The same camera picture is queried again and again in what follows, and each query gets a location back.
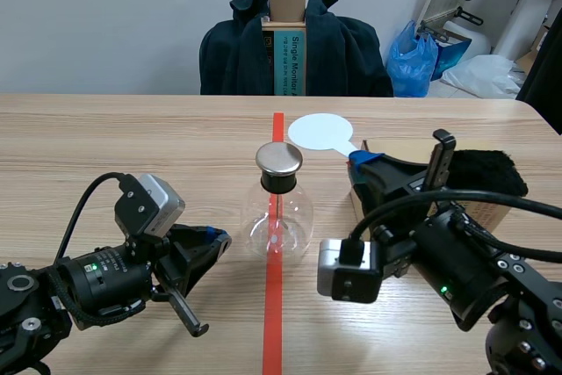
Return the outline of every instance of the black cable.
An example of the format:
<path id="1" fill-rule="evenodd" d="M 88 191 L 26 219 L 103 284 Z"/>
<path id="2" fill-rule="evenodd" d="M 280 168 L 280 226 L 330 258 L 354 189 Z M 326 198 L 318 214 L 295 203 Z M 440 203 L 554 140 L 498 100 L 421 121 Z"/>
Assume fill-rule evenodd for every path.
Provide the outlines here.
<path id="1" fill-rule="evenodd" d="M 481 242 L 484 242 L 492 248 L 499 249 L 502 252 L 522 256 L 529 259 L 536 259 L 537 261 L 543 261 L 545 263 L 562 263 L 562 253 L 560 252 L 524 248 L 523 246 L 516 246 L 510 243 L 505 243 L 500 241 L 499 239 L 496 239 L 488 232 L 481 230 L 471 223 L 465 225 L 464 230 L 479 239 Z"/>
<path id="2" fill-rule="evenodd" d="M 378 208 L 375 208 L 370 213 L 364 216 L 364 218 L 357 223 L 356 227 L 349 234 L 349 238 L 355 241 L 361 240 L 361 235 L 365 230 L 369 228 L 370 225 L 378 225 L 382 223 L 382 219 L 386 217 L 387 214 L 399 211 L 403 208 L 409 208 L 411 206 L 418 206 L 423 204 L 428 204 L 436 201 L 477 201 L 486 202 L 489 204 L 498 204 L 501 206 L 510 206 L 513 208 L 518 208 L 525 211 L 531 211 L 533 213 L 546 215 L 553 217 L 555 219 L 562 220 L 562 209 L 556 206 L 549 206 L 541 202 L 532 201 L 530 199 L 513 197 L 511 195 L 504 195 L 501 193 L 488 192 L 488 191 L 465 191 L 465 190 L 447 190 L 447 191 L 428 191 L 416 193 L 408 197 L 395 199 L 394 201 L 387 202 Z M 548 256 L 550 259 L 558 259 L 562 257 L 562 253 L 550 252 L 550 251 L 540 251 L 541 254 L 545 253 L 544 256 Z M 523 253 L 518 253 L 516 255 L 526 256 Z"/>
<path id="3" fill-rule="evenodd" d="M 76 205 L 76 208 L 75 208 L 75 210 L 72 214 L 72 217 L 70 217 L 70 221 L 68 222 L 67 230 L 64 232 L 64 236 L 62 237 L 61 245 L 59 246 L 59 251 L 56 253 L 56 257 L 54 258 L 54 263 L 57 263 L 57 261 L 64 256 L 64 253 L 67 250 L 68 243 L 70 242 L 70 237 L 72 236 L 72 232 L 74 231 L 74 227 L 76 225 L 76 222 L 78 221 L 78 217 L 80 217 L 80 213 L 82 212 L 82 209 L 86 205 L 86 202 L 88 201 L 88 198 L 93 193 L 93 191 L 101 183 L 105 182 L 106 180 L 117 179 L 117 180 L 120 181 L 120 180 L 123 179 L 124 176 L 125 175 L 123 173 L 117 173 L 117 172 L 105 173 L 104 175 L 102 175 L 102 176 L 98 177 L 96 180 L 94 180 L 90 184 L 90 186 L 88 186 L 88 189 L 86 189 L 86 191 L 84 192 L 84 194 L 80 198 L 80 201 L 78 201 L 78 204 Z"/>

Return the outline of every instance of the metal lid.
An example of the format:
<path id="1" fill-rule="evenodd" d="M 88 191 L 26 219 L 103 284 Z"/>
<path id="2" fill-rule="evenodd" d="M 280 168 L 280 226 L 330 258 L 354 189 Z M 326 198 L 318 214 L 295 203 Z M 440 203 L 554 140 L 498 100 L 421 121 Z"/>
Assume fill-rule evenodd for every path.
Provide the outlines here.
<path id="1" fill-rule="evenodd" d="M 270 142 L 257 150 L 256 164 L 268 175 L 290 176 L 302 166 L 302 154 L 294 145 Z"/>

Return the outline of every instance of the white plastic bag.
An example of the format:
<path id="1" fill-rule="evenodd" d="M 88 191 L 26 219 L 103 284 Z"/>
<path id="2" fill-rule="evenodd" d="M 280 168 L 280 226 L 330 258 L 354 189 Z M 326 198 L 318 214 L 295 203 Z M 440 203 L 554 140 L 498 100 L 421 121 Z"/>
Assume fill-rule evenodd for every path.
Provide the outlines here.
<path id="1" fill-rule="evenodd" d="M 485 54 L 445 70 L 442 79 L 480 98 L 515 99 L 520 88 L 508 76 L 512 67 L 505 57 Z"/>

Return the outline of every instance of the wood grain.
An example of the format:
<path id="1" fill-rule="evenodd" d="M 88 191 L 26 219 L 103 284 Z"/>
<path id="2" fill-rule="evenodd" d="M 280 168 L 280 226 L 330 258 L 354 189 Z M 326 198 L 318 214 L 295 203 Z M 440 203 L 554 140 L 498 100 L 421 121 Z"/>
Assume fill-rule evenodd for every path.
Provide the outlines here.
<path id="1" fill-rule="evenodd" d="M 54 375 L 258 374 L 262 362 L 264 261 L 239 234 L 239 204 L 259 178 L 257 149 L 271 137 L 273 112 L 286 127 L 312 112 L 335 112 L 364 138 L 431 136 L 443 127 L 501 146 L 529 185 L 529 198 L 562 206 L 560 138 L 527 105 L 501 100 L 323 97 L 0 96 L 0 262 L 52 262 L 88 183 L 106 171 L 154 172 L 183 196 L 182 222 L 225 228 L 232 248 L 189 302 L 211 324 L 190 338 L 166 304 L 109 328 L 73 331 L 46 359 Z M 345 161 L 333 151 L 303 151 L 299 183 L 315 205 L 313 243 L 285 268 L 285 374 L 480 374 L 490 325 L 470 333 L 414 272 L 389 279 L 370 306 L 316 293 L 318 245 L 354 226 Z M 112 208 L 119 190 L 106 183 L 80 219 L 69 254 L 117 245 Z M 503 240 L 562 250 L 557 221 L 513 211 Z M 538 264 L 562 281 L 560 268 Z"/>

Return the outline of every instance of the black jacket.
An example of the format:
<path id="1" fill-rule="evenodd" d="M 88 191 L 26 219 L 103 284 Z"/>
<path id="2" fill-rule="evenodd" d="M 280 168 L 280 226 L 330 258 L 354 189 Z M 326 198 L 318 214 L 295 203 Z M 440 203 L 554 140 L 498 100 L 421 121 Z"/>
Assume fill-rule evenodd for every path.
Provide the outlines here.
<path id="1" fill-rule="evenodd" d="M 392 97 L 392 82 L 375 29 L 328 8 L 337 0 L 308 0 L 306 94 Z M 201 94 L 272 95 L 273 81 L 262 35 L 268 0 L 233 0 L 233 20 L 218 23 L 199 51 Z"/>

